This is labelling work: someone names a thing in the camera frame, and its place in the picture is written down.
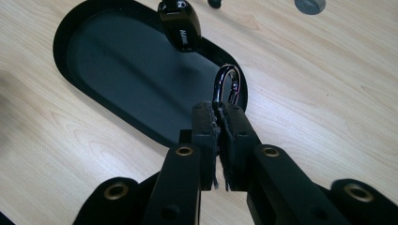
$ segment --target wooden table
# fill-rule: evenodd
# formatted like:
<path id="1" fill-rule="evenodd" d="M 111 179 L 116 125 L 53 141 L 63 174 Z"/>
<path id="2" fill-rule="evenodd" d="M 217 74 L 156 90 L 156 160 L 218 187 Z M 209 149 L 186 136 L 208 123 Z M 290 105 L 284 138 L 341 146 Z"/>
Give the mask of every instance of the wooden table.
<path id="1" fill-rule="evenodd" d="M 141 182 L 167 151 L 58 72 L 54 33 L 81 2 L 0 0 L 0 211 L 16 224 L 71 224 L 97 185 Z M 286 0 L 191 4 L 241 65 L 262 143 L 321 186 L 350 177 L 398 203 L 397 1 L 328 1 L 316 16 Z M 203 193 L 201 223 L 253 223 L 245 194 Z"/>

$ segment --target black plastic part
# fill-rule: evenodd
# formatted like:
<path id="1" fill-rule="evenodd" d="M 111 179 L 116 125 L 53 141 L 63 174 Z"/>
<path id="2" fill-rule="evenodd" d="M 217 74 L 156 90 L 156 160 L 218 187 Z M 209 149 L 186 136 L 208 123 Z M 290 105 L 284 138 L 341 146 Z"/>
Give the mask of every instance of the black plastic part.
<path id="1" fill-rule="evenodd" d="M 143 224 L 198 224 L 199 216 L 200 150 L 180 144 L 167 153 Z"/>
<path id="2" fill-rule="evenodd" d="M 248 204 L 254 224 L 275 224 L 275 211 L 257 179 L 253 179 L 250 183 L 246 202 Z"/>
<path id="3" fill-rule="evenodd" d="M 213 8 L 220 8 L 222 6 L 222 0 L 207 0 L 207 2 Z"/>
<path id="4" fill-rule="evenodd" d="M 329 197 L 352 224 L 398 224 L 398 206 L 360 181 L 333 182 Z"/>
<path id="5" fill-rule="evenodd" d="M 307 15 L 316 15 L 326 6 L 326 0 L 295 0 L 297 9 Z"/>
<path id="6" fill-rule="evenodd" d="M 180 52 L 196 52 L 202 42 L 199 19 L 190 3 L 181 1 L 180 7 L 168 7 L 160 2 L 158 12 L 164 35 Z"/>
<path id="7" fill-rule="evenodd" d="M 261 196 L 256 192 L 262 191 L 263 201 L 268 201 L 254 205 L 271 205 L 276 224 L 350 224 L 283 149 L 265 144 L 255 147 L 252 170 L 262 190 L 257 188 L 250 195 Z"/>
<path id="8" fill-rule="evenodd" d="M 138 197 L 134 194 L 137 188 L 137 182 L 129 178 L 116 177 L 103 182 L 84 203 L 74 225 L 128 224 L 132 203 Z"/>
<path id="9" fill-rule="evenodd" d="M 72 85 L 168 147 L 191 127 L 191 106 L 212 98 L 219 68 L 237 66 L 204 37 L 197 52 L 177 51 L 159 14 L 131 0 L 90 0 L 74 8 L 56 31 L 54 61 Z M 237 104 L 246 109 L 239 71 Z"/>
<path id="10" fill-rule="evenodd" d="M 211 102 L 200 102 L 192 108 L 191 142 L 201 149 L 202 190 L 217 187 L 216 158 L 220 128 Z"/>
<path id="11" fill-rule="evenodd" d="M 245 112 L 230 103 L 215 104 L 222 130 L 218 145 L 223 174 L 233 191 L 247 191 L 249 184 L 248 161 L 260 141 Z"/>
<path id="12" fill-rule="evenodd" d="M 181 129 L 179 131 L 179 143 L 191 143 L 191 135 L 192 135 L 192 130 L 191 129 Z"/>

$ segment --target metal hook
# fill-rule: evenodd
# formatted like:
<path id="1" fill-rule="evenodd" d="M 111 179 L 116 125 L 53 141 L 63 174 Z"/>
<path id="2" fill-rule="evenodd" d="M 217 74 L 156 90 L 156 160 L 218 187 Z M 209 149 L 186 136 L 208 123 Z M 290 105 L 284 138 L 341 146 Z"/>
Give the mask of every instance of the metal hook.
<path id="1" fill-rule="evenodd" d="M 222 101 L 222 90 L 225 83 L 225 77 L 228 75 L 232 80 L 231 93 L 229 94 L 228 101 L 229 103 L 236 105 L 240 88 L 240 73 L 236 66 L 229 64 L 222 66 L 216 75 L 216 80 L 214 82 L 213 102 Z"/>

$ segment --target black oval plate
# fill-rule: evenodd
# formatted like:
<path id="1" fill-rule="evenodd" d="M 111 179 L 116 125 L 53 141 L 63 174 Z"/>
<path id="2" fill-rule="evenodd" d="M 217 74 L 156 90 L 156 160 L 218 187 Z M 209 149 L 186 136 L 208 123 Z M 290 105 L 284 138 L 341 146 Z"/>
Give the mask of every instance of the black oval plate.
<path id="1" fill-rule="evenodd" d="M 200 51 L 178 52 L 161 31 L 158 13 L 131 0 L 75 7 L 56 31 L 54 61 L 71 84 L 168 147 L 181 129 L 191 128 L 191 107 L 212 99 L 218 69 L 238 66 L 205 38 Z M 247 84 L 239 70 L 237 104 L 245 110 Z"/>

